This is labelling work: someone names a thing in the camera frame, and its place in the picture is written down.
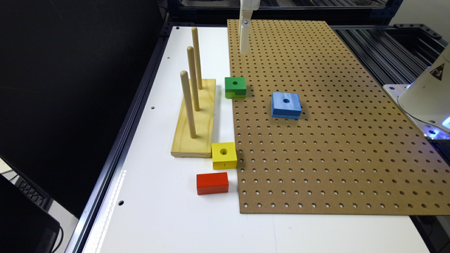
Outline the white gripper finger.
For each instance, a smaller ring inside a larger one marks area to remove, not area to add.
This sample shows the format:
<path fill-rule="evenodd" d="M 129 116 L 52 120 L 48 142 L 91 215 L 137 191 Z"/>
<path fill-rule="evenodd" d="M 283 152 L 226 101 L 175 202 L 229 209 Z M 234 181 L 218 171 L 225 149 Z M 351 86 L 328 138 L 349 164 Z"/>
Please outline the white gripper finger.
<path fill-rule="evenodd" d="M 240 53 L 242 54 L 247 54 L 249 49 L 251 17 L 252 11 L 240 10 L 240 26 L 238 31 L 240 37 Z"/>

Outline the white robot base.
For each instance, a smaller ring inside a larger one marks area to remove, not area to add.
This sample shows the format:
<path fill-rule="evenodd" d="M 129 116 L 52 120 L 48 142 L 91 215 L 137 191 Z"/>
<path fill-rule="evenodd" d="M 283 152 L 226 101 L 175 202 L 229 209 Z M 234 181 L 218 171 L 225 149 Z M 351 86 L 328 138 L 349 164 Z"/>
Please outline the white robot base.
<path fill-rule="evenodd" d="M 410 116 L 449 132 L 449 46 L 397 101 Z"/>

